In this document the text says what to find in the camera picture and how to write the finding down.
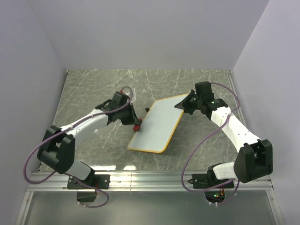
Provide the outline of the red whiteboard eraser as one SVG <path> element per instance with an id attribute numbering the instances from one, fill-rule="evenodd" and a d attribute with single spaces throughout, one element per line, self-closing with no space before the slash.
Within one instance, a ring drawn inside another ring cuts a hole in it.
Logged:
<path id="1" fill-rule="evenodd" d="M 138 122 L 133 127 L 133 131 L 135 131 L 135 132 L 140 131 L 142 122 L 143 122 L 142 119 L 138 119 Z"/>

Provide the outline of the yellow framed whiteboard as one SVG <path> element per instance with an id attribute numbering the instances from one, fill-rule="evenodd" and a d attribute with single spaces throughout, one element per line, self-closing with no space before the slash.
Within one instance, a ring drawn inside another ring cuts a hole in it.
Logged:
<path id="1" fill-rule="evenodd" d="M 184 110 L 175 108 L 175 105 L 187 95 L 181 94 L 155 101 L 127 149 L 157 154 L 164 152 L 184 113 Z"/>

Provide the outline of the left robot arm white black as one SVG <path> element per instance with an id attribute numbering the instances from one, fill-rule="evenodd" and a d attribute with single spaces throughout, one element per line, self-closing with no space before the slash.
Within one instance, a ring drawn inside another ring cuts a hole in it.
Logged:
<path id="1" fill-rule="evenodd" d="M 90 188 L 96 181 L 95 171 L 75 158 L 75 147 L 95 130 L 117 120 L 123 125 L 132 125 L 134 131 L 139 131 L 143 122 L 137 117 L 130 96 L 123 91 L 115 92 L 112 99 L 69 125 L 49 127 L 37 158 L 59 174 L 76 177 L 83 188 Z"/>

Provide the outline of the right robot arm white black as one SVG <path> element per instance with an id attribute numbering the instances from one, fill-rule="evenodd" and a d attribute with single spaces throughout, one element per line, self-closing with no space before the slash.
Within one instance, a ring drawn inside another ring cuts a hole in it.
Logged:
<path id="1" fill-rule="evenodd" d="M 237 157 L 234 162 L 210 166 L 205 174 L 196 174 L 191 181 L 199 183 L 203 189 L 217 188 L 234 180 L 248 183 L 272 174 L 271 142 L 251 133 L 234 115 L 237 108 L 231 109 L 223 99 L 216 99 L 211 86 L 210 82 L 196 83 L 195 89 L 176 104 L 175 108 L 190 115 L 199 110 L 232 142 Z"/>

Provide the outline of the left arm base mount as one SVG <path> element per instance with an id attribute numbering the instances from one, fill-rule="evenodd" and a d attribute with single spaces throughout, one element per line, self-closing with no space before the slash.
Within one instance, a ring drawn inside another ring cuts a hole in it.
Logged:
<path id="1" fill-rule="evenodd" d="M 79 204 L 93 203 L 98 194 L 104 194 L 106 201 L 100 206 L 105 205 L 109 201 L 109 195 L 104 191 L 108 190 L 110 185 L 110 175 L 94 174 L 87 180 L 80 180 L 76 177 L 69 176 L 67 189 L 76 190 L 76 199 Z"/>

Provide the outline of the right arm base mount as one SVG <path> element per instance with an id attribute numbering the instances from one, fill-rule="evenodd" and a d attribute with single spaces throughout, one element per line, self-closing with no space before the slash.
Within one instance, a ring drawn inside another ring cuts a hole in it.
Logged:
<path id="1" fill-rule="evenodd" d="M 193 185 L 193 189 L 207 189 L 217 186 L 217 191 L 205 191 L 204 197 L 209 203 L 220 204 L 225 201 L 225 189 L 234 188 L 234 182 L 229 179 L 218 180 L 215 175 L 209 173 L 192 174 L 192 178 L 187 181 Z"/>

